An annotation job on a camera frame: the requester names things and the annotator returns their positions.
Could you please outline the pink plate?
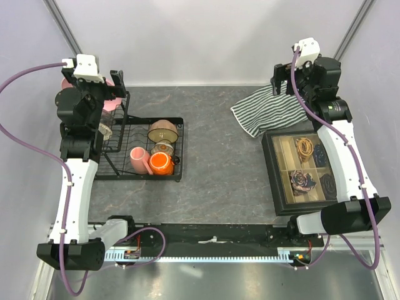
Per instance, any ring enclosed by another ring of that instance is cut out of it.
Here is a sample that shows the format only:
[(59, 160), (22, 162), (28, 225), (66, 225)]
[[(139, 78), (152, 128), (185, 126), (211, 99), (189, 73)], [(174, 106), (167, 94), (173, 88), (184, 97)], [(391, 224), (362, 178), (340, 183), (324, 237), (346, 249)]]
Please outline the pink plate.
[[(64, 78), (61, 81), (61, 89), (63, 90), (63, 89), (66, 89), (66, 88), (73, 88), (73, 85), (71, 83), (69, 83), (67, 81), (67, 79)], [(118, 106), (120, 106), (122, 104), (122, 100), (123, 99), (121, 97), (116, 97), (113, 100), (105, 100), (103, 109), (105, 111), (107, 111), (107, 112), (114, 111), (114, 110), (116, 110), (116, 108)]]

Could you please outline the clear glass plate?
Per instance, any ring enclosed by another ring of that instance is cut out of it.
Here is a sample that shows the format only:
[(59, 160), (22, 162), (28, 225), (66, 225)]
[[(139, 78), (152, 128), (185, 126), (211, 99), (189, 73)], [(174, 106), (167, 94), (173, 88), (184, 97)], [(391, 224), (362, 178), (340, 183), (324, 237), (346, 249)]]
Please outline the clear glass plate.
[(102, 110), (100, 123), (107, 127), (111, 127), (114, 123), (113, 115), (108, 111)]

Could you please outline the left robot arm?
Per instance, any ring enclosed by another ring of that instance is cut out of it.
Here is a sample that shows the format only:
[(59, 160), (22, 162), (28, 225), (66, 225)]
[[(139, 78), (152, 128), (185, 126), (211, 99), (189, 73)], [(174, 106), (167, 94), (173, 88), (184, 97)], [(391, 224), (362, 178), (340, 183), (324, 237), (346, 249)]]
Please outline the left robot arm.
[(56, 220), (48, 242), (37, 245), (39, 259), (57, 270), (97, 271), (106, 251), (119, 241), (130, 246), (137, 231), (129, 216), (112, 217), (96, 234), (88, 232), (88, 210), (94, 177), (103, 149), (99, 131), (105, 101), (126, 98), (123, 72), (112, 70), (113, 84), (105, 77), (91, 79), (65, 68), (71, 87), (55, 97), (60, 123), (62, 188)]

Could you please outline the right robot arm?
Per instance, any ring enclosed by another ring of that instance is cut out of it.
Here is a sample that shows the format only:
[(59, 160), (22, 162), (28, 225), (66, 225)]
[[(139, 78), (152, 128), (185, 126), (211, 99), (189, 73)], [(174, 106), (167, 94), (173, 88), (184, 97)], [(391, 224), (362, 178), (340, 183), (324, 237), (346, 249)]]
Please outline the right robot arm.
[(280, 94), (281, 83), (287, 82), (287, 93), (296, 97), (322, 142), (336, 187), (334, 204), (291, 221), (286, 238), (293, 246), (302, 245), (310, 234), (344, 238), (363, 231), (372, 231), (379, 246), (378, 224), (391, 209), (389, 198), (379, 196), (363, 166), (349, 106), (337, 96), (340, 76), (339, 61), (321, 55), (303, 59), (299, 52), (292, 62), (274, 68), (273, 93)]

